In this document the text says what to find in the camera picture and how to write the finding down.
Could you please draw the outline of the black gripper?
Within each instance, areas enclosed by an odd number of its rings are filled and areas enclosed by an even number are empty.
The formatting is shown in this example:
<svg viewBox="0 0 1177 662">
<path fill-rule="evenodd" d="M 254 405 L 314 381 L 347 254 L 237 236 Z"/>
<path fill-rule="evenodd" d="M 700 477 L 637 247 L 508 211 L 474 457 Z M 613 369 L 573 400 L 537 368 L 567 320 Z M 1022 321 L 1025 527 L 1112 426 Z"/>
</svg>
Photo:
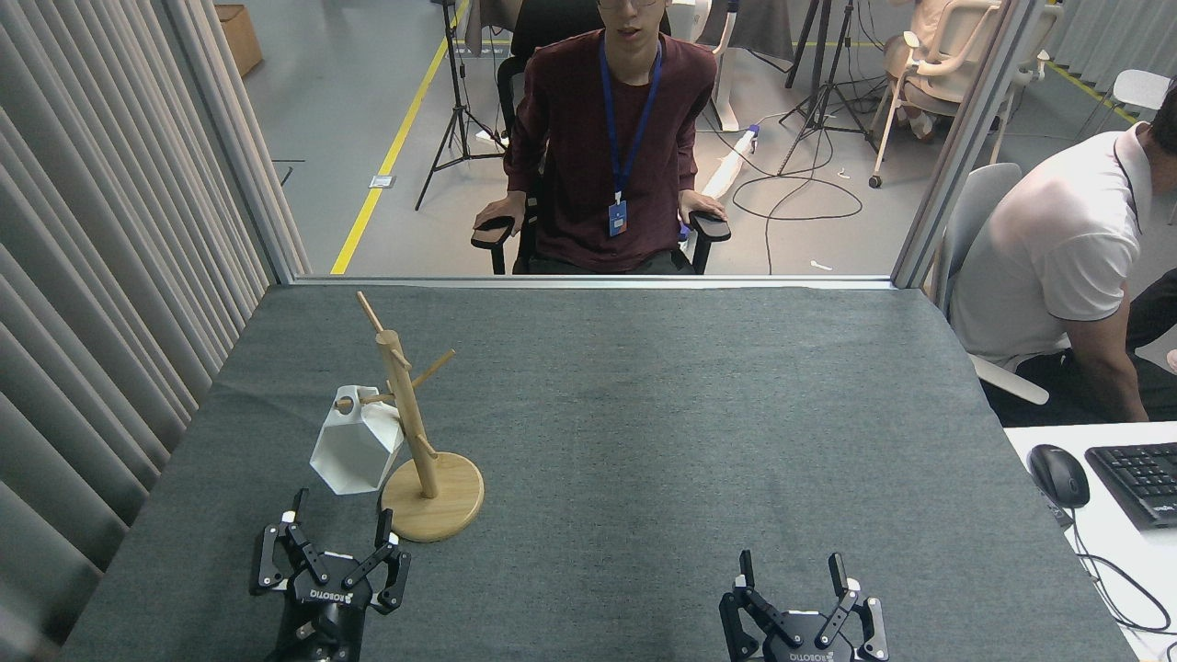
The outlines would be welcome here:
<svg viewBox="0 0 1177 662">
<path fill-rule="evenodd" d="M 837 604 L 831 615 L 816 611 L 780 613 L 754 589 L 751 552 L 742 550 L 739 574 L 719 603 L 720 623 L 730 661 L 749 661 L 757 651 L 762 661 L 890 661 L 882 602 L 862 590 L 862 583 L 846 574 L 842 556 L 827 557 Z M 764 633 L 762 644 L 745 633 L 742 613 L 747 613 Z M 862 646 L 853 646 L 842 633 L 850 613 L 859 620 Z"/>
<path fill-rule="evenodd" d="M 308 494 L 307 486 L 300 486 L 281 519 L 265 525 L 257 536 L 250 594 L 284 590 L 282 582 L 290 581 L 290 635 L 320 616 L 335 622 L 343 635 L 363 635 L 367 607 L 387 615 L 401 605 L 411 554 L 400 549 L 391 508 L 380 511 L 375 550 L 364 562 L 350 554 L 318 552 L 299 522 Z M 290 572 L 277 567 L 278 547 L 290 557 Z M 371 590 L 367 576 L 380 563 L 386 567 L 385 585 Z"/>
</svg>

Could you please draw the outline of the person's right hand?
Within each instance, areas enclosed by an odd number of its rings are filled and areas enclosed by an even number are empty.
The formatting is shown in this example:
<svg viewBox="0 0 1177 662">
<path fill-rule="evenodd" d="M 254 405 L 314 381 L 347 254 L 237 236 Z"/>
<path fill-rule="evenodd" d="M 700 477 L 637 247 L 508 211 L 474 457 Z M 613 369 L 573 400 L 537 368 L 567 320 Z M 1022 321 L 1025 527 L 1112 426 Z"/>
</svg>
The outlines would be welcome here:
<svg viewBox="0 0 1177 662">
<path fill-rule="evenodd" d="M 476 214 L 474 229 L 483 227 L 485 223 L 496 218 L 512 218 L 511 236 L 519 233 L 525 221 L 527 206 L 527 193 L 525 191 L 508 191 L 503 200 L 488 201 L 488 204 Z"/>
</svg>

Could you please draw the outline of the person's left hand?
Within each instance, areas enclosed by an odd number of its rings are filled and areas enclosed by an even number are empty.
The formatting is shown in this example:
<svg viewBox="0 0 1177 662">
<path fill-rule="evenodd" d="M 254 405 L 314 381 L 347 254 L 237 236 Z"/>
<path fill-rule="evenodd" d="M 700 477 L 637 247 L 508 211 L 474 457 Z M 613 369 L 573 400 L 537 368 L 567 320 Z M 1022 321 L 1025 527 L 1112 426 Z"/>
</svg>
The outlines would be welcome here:
<svg viewBox="0 0 1177 662">
<path fill-rule="evenodd" d="M 678 201 L 680 201 L 680 217 L 683 223 L 689 223 L 691 212 L 701 212 L 705 214 L 714 216 L 719 221 L 727 221 L 727 214 L 724 205 L 719 200 L 714 200 L 714 197 L 701 194 L 693 188 L 683 188 L 678 193 Z"/>
</svg>

